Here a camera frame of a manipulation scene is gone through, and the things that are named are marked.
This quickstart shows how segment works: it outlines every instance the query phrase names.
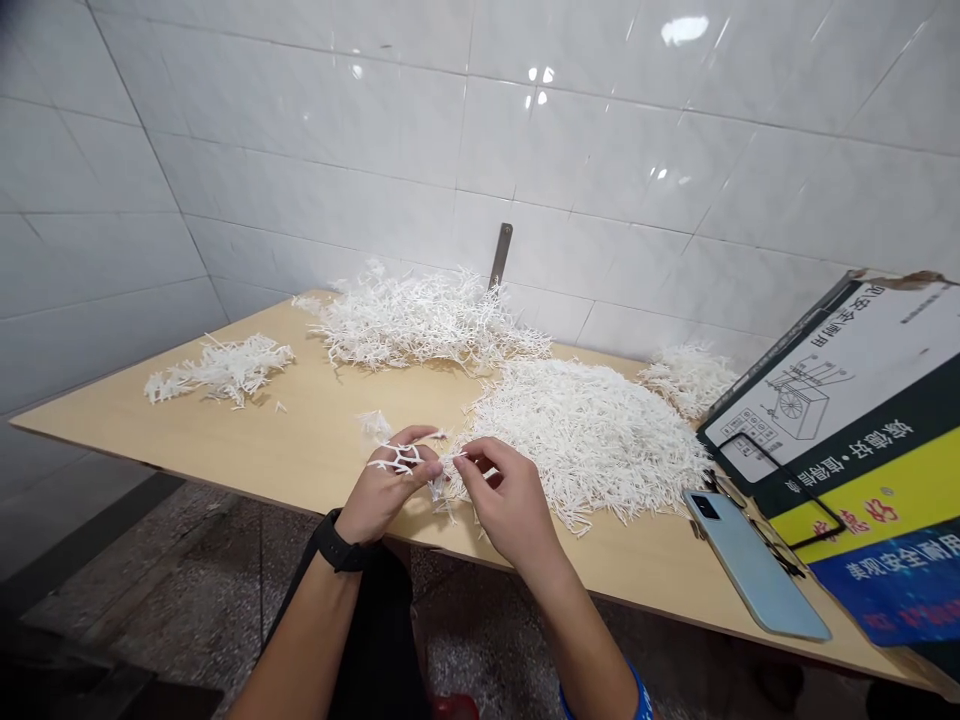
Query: forearm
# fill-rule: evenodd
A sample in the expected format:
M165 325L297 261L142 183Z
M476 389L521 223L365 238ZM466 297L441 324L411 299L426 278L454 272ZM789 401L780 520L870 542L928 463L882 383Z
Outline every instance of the forearm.
M636 680L566 556L526 573L524 579L540 606L574 717L633 718L639 702Z
M314 557L231 720L327 716L359 588L360 573Z

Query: yellow label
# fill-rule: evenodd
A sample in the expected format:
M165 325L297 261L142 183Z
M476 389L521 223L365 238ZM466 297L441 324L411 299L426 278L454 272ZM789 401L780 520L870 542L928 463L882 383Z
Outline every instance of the yellow label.
M872 545L960 515L960 428L820 496L848 530L801 548L805 563ZM787 544L836 523L807 502L771 524Z

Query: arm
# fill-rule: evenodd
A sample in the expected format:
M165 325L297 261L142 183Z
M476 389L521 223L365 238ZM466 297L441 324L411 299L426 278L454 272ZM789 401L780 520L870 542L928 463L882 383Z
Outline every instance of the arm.
M537 466L493 438L463 449L468 457L454 463L494 547L540 606L571 712L577 720L635 717L637 682L560 546Z
M391 445L409 445L436 428L401 430ZM443 471L437 454L417 446L426 460L412 475L366 467L347 500L336 530L348 543L368 544L383 537L387 526L416 490ZM378 448L371 460L392 460ZM337 682L343 646L360 590L361 573L335 573L319 554L300 581L276 633L267 645L240 697L231 720L278 717L287 720L325 718Z

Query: person's right hand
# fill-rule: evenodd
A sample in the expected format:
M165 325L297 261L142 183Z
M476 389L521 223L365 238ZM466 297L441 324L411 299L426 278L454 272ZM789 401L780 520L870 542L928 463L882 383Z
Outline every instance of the person's right hand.
M564 559L533 461L496 438L474 440L463 451L453 464L497 551L524 579ZM490 468L497 472L484 478Z

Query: hand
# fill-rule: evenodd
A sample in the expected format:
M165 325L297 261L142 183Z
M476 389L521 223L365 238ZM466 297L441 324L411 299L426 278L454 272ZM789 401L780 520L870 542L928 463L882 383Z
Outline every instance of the hand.
M496 438L463 446L453 463L470 493L490 542L524 580L566 558L557 539L540 473L533 461ZM497 472L489 478L490 468Z
M429 425L411 425L390 438L390 444L412 445L423 436L435 432L437 428ZM440 477L443 466L437 454L425 445L417 445L417 450L426 462L409 464L413 470L412 475L398 475L395 469L389 466L386 469L376 466L363 469L335 525L337 534L346 542L363 545L382 538L387 526L400 512L407 498L430 480ZM413 452L404 455L412 458ZM378 447L368 462L394 460L395 457L396 452L393 450Z

